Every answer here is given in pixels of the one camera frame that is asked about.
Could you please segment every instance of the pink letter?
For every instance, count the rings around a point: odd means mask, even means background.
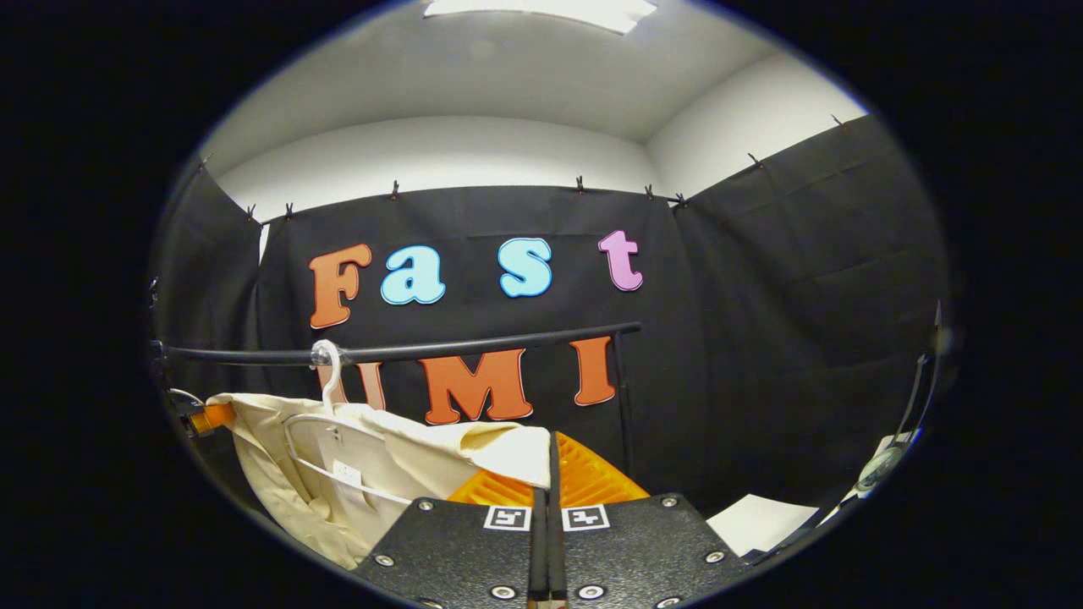
[[[598,250],[604,251],[609,258],[610,278],[613,280],[613,285],[624,291],[632,291],[643,285],[643,273],[632,271],[631,260],[628,258],[629,254],[639,251],[639,246],[636,242],[628,241],[624,231],[613,231],[608,237],[598,242]]]

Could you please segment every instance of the white ceiling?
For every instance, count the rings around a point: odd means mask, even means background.
[[[418,116],[523,118],[645,143],[702,93],[780,52],[714,9],[653,1],[624,36],[534,14],[422,18],[422,2],[402,3],[253,90],[200,153],[213,152],[221,176],[302,138]]]

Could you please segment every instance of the white hanger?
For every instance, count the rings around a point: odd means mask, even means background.
[[[308,461],[305,461],[305,459],[301,458],[300,456],[298,456],[297,449],[293,446],[293,437],[289,432],[289,430],[290,430],[290,427],[292,427],[292,425],[295,423],[298,423],[298,422],[301,422],[301,420],[322,420],[322,422],[329,423],[329,424],[335,425],[335,426],[345,427],[347,429],[352,429],[354,431],[364,433],[366,436],[370,436],[373,438],[376,438],[377,440],[380,440],[381,442],[383,441],[383,435],[382,433],[378,433],[376,431],[371,431],[369,429],[365,429],[365,428],[362,428],[362,427],[355,427],[353,425],[343,423],[343,422],[341,422],[341,420],[339,420],[339,419],[337,419],[337,418],[335,418],[332,416],[334,409],[332,409],[332,404],[331,404],[331,392],[335,390],[335,387],[338,385],[339,379],[342,376],[342,370],[341,370],[342,368],[342,360],[339,357],[338,347],[336,347],[335,344],[331,342],[330,340],[324,339],[324,340],[316,341],[316,344],[312,346],[312,350],[313,351],[322,351],[331,361],[331,377],[330,377],[330,379],[328,379],[327,385],[324,386],[324,391],[323,391],[324,407],[326,409],[326,413],[324,413],[324,414],[297,414],[297,415],[293,415],[293,416],[291,416],[291,417],[289,417],[289,418],[287,418],[286,420],[283,422],[282,428],[286,432],[286,445],[289,449],[289,456],[293,457],[293,461],[296,461],[297,463],[303,465],[304,467],[308,467],[309,469],[315,471],[316,474],[319,474],[321,476],[326,476],[327,478],[330,478],[331,480],[335,480],[336,482],[338,482],[340,484],[345,484],[347,487],[350,487],[350,488],[353,488],[353,489],[356,489],[358,491],[363,491],[363,492],[366,492],[366,493],[370,493],[370,494],[374,494],[374,495],[376,495],[378,497],[383,497],[383,498],[386,498],[388,501],[392,501],[392,502],[395,502],[395,503],[399,503],[399,504],[402,504],[402,505],[409,505],[410,503],[413,503],[409,500],[406,500],[406,498],[403,498],[403,497],[400,497],[400,496],[396,496],[396,495],[392,495],[390,493],[384,493],[383,491],[378,491],[378,490],[373,489],[370,487],[365,487],[365,485],[362,485],[362,484],[354,484],[353,482],[349,482],[347,480],[342,480],[339,477],[337,477],[334,474],[331,474],[330,471],[327,471],[326,469],[324,469],[322,467],[313,465],[312,463],[309,463]]]

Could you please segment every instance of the horizontal bar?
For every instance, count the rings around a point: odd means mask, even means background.
[[[599,336],[613,336],[639,332],[642,324],[627,322],[606,326],[544,332],[538,334],[522,334],[518,336],[501,336],[498,338],[482,338],[479,340],[458,340],[453,342],[431,342],[428,345],[410,345],[404,347],[373,347],[368,349],[341,349],[343,364],[363,364],[366,362],[400,362],[419,360],[422,358],[443,358],[447,355],[468,355],[487,351],[504,351],[524,347],[542,347],[558,345]],[[301,366],[324,365],[315,362],[311,350],[303,351],[213,351],[207,349],[184,349],[180,347],[161,347],[166,359],[201,360],[231,365],[251,366]]]

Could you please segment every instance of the ceiling light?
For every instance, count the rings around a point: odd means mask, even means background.
[[[433,0],[426,17],[479,11],[517,11],[575,20],[628,34],[657,9],[645,0]]]

